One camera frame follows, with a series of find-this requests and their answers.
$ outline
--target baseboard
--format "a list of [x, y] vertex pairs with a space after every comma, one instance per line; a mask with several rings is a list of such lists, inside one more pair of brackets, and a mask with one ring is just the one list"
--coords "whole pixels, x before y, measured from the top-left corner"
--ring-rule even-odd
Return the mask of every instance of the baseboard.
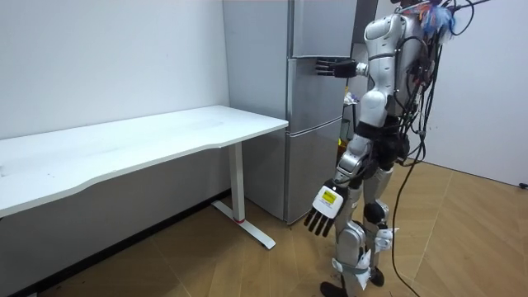
[[188, 210], [184, 210], [181, 213], [175, 214], [172, 217], [165, 219], [154, 226], [148, 227], [145, 230], [136, 233], [110, 247], [105, 248], [104, 250], [97, 252], [90, 257], [82, 259], [81, 261], [73, 264], [72, 266], [66, 267], [63, 270], [44, 278], [36, 282], [33, 285], [29, 285], [26, 288], [19, 290], [15, 294], [9, 295], [8, 297], [27, 297], [35, 292], [45, 291], [58, 283], [67, 280], [68, 278], [78, 274], [79, 272], [96, 265], [97, 263], [117, 254], [118, 252], [123, 251], [126, 248], [131, 247], [132, 245], [148, 238], [149, 236], [172, 226], [173, 224], [185, 219], [186, 217], [193, 215], [194, 213], [203, 210], [209, 206], [213, 201], [220, 200], [231, 194], [231, 189], [220, 192], [219, 194], [210, 197], [209, 199], [202, 201], [201, 203], [192, 206]]

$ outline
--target refrigerator door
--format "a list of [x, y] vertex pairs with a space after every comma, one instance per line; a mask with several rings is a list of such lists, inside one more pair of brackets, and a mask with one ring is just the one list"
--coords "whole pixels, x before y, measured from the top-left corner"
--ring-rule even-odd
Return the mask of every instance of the refrigerator door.
[[293, 57], [349, 57], [357, 0], [294, 0]]
[[290, 134], [327, 124], [342, 116], [347, 81], [318, 76], [316, 59], [288, 60], [288, 112]]
[[333, 177], [340, 127], [341, 119], [337, 119], [316, 130], [288, 137], [285, 206], [288, 224], [312, 208], [323, 183]]
[[286, 118], [287, 1], [224, 1], [229, 104]]

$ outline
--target desk leg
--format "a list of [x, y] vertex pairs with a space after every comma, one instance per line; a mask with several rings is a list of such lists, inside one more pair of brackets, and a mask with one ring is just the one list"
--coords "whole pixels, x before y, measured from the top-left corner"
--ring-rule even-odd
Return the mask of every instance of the desk leg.
[[242, 166], [242, 144], [237, 143], [229, 146], [229, 171], [231, 174], [231, 197], [233, 198], [233, 209], [220, 201], [213, 202], [213, 206], [231, 218], [240, 227], [250, 233], [262, 243], [267, 249], [275, 246], [275, 241], [246, 221], [244, 212], [244, 185]]

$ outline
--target white wall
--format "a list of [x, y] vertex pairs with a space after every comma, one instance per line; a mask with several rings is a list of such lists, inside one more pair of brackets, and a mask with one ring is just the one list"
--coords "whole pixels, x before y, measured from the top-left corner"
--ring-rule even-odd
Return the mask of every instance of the white wall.
[[228, 105], [218, 2], [1, 1], [0, 139]]
[[[394, 8], [388, 0], [379, 1], [377, 17]], [[471, 27], [445, 44], [426, 139], [429, 163], [512, 185], [528, 182], [523, 94], [528, 59], [524, 36], [516, 30], [524, 26], [526, 9], [524, 0], [478, 5]], [[456, 13], [456, 31], [470, 13]], [[355, 45], [354, 55], [366, 61], [365, 46]], [[364, 94], [366, 79], [352, 81], [351, 90]], [[412, 140], [415, 146], [417, 139]]]
[[[0, 139], [228, 103], [221, 1], [0, 2]], [[209, 150], [8, 216], [0, 296], [226, 189]]]

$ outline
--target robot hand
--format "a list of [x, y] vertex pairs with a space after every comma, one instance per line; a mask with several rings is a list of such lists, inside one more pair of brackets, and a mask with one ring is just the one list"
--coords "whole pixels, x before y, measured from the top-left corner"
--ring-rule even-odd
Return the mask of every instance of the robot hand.
[[312, 209], [304, 220], [304, 226], [309, 225], [308, 231], [312, 232], [317, 225], [315, 235], [323, 231], [323, 237], [327, 237], [346, 199], [346, 188], [338, 187], [332, 179], [326, 181], [313, 200]]
[[317, 75], [335, 78], [353, 78], [356, 76], [357, 62], [354, 59], [318, 59], [316, 65]]

